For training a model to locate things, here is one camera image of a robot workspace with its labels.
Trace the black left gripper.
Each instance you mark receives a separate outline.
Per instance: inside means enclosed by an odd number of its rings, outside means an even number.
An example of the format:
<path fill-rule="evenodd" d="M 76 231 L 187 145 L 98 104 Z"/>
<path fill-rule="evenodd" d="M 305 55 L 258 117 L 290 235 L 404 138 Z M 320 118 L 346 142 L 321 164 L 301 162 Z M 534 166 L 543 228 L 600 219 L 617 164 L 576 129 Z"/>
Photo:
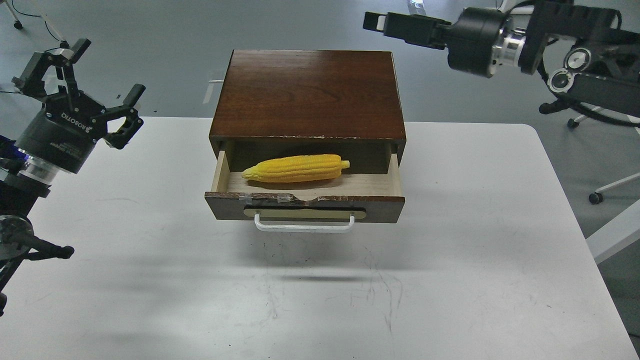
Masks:
<path fill-rule="evenodd" d="M 21 76 L 13 77 L 18 92 L 43 103 L 41 110 L 19 136 L 15 145 L 26 154 L 76 174 L 94 150 L 95 139 L 103 139 L 111 148 L 122 150 L 144 124 L 135 109 L 146 87 L 135 84 L 122 105 L 106 108 L 88 95 L 80 95 L 73 64 L 90 47 L 80 38 L 71 48 L 34 52 Z M 48 95 L 43 80 L 54 67 L 66 90 Z M 124 119 L 115 132 L 108 122 Z"/>

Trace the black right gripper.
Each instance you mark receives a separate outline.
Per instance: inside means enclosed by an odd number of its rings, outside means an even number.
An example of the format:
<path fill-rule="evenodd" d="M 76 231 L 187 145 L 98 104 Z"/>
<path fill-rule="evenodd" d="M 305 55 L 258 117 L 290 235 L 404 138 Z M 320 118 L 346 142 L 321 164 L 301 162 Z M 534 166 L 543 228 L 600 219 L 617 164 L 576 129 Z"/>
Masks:
<path fill-rule="evenodd" d="M 491 78 L 498 66 L 496 47 L 503 42 L 508 16 L 485 7 L 467 7 L 454 23 L 422 14 L 365 12 L 363 29 L 407 44 L 448 48 L 451 69 Z"/>

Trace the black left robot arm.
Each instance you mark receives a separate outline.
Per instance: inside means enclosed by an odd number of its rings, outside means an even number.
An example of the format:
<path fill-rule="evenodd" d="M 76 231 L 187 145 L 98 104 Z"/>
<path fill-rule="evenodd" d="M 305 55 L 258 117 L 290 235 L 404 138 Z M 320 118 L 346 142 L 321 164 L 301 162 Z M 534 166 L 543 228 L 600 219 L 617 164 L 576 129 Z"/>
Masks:
<path fill-rule="evenodd" d="M 35 52 L 12 82 L 20 95 L 42 107 L 19 139 L 1 138 L 0 287 L 4 289 L 25 260 L 69 259 L 71 246 L 37 237 L 28 218 L 39 198 L 50 194 L 57 173 L 76 174 L 100 140 L 123 149 L 143 120 L 136 104 L 146 87 L 135 84 L 122 105 L 105 107 L 78 87 L 74 64 L 89 48 L 78 39 L 69 46 Z"/>

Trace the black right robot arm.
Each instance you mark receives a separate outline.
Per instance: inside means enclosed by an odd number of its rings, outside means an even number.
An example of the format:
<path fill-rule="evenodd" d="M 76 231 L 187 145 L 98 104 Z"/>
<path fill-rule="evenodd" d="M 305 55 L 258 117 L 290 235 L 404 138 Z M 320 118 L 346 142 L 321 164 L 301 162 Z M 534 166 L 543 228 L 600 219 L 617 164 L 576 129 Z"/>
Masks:
<path fill-rule="evenodd" d="M 622 29 L 622 14 L 572 0 L 524 0 L 510 8 L 467 7 L 456 22 L 430 17 L 409 2 L 411 14 L 366 12 L 363 29 L 407 44 L 447 50 L 448 66 L 491 78 L 500 66 L 540 75 L 555 100 L 539 112 L 573 110 L 584 118 L 638 128 L 639 34 Z M 623 114 L 620 120 L 604 110 Z"/>

